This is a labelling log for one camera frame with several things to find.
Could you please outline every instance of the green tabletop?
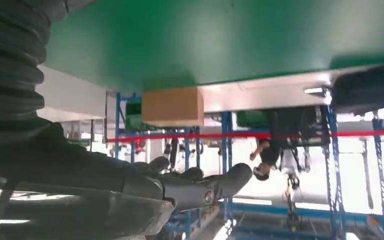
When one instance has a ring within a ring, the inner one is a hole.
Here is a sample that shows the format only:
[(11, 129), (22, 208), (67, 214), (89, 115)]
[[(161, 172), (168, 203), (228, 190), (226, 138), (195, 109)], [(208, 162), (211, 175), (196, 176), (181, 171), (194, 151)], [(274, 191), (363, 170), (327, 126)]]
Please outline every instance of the green tabletop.
[(123, 92), (384, 64), (384, 0), (100, 0), (52, 31), (48, 67)]

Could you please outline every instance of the red rope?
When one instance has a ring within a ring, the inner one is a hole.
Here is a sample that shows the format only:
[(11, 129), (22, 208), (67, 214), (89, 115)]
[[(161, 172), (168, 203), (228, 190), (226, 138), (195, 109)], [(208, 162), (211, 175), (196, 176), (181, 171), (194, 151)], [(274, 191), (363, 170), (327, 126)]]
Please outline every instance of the red rope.
[[(384, 136), (384, 130), (379, 131), (349, 131), (349, 132), (338, 132), (332, 134), (332, 137), (370, 137), (370, 136)], [(155, 140), (155, 139), (221, 139), (221, 138), (258, 138), (258, 139), (269, 139), (269, 133), (255, 133), (255, 132), (231, 132), (231, 133), (215, 133), (215, 134), (156, 134), (146, 136), (129, 136), (108, 139), (108, 143), (128, 143), (136, 140)]]

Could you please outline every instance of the white wall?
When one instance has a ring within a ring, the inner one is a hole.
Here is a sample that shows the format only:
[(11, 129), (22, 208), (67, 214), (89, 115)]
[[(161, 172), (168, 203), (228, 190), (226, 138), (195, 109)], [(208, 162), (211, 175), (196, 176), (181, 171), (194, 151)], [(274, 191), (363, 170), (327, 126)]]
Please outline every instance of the white wall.
[(149, 148), (147, 149), (147, 154), (149, 155), (146, 157), (149, 162), (163, 155), (165, 149), (164, 139), (148, 139), (146, 147)]
[(39, 68), (45, 76), (36, 87), (45, 99), (40, 117), (54, 122), (105, 117), (105, 88), (46, 66)]
[[(116, 98), (109, 96), (107, 99), (107, 136), (109, 139), (113, 139), (116, 137)], [(123, 113), (126, 112), (126, 102), (122, 101), (120, 102), (120, 108), (123, 111)], [(125, 125), (120, 117), (119, 122), (119, 128), (123, 129), (125, 128)]]

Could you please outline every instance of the robotic hand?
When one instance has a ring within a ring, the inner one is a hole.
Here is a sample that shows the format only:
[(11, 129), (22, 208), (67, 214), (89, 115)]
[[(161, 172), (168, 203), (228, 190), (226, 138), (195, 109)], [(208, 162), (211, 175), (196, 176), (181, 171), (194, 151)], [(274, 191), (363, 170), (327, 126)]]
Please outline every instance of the robotic hand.
[(0, 220), (26, 221), (0, 225), (0, 235), (21, 240), (154, 235), (173, 211), (212, 206), (252, 177), (243, 163), (209, 177), (198, 168), (159, 174), (169, 166), (165, 157), (131, 164), (69, 144), (61, 133), (50, 123), (30, 140), (0, 145)]
[(172, 211), (210, 206), (251, 178), (242, 164), (209, 178), (161, 175), (71, 145), (37, 116), (51, 25), (94, 1), (0, 1), (0, 220), (11, 220), (0, 221), (2, 239), (153, 235)]

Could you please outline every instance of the brown cardboard box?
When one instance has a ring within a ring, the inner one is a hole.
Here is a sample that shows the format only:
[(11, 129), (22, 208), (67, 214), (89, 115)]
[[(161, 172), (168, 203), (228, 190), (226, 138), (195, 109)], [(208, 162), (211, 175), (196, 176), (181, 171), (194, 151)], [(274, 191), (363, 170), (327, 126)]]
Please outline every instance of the brown cardboard box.
[(158, 127), (203, 126), (203, 96), (196, 87), (144, 92), (142, 121)]

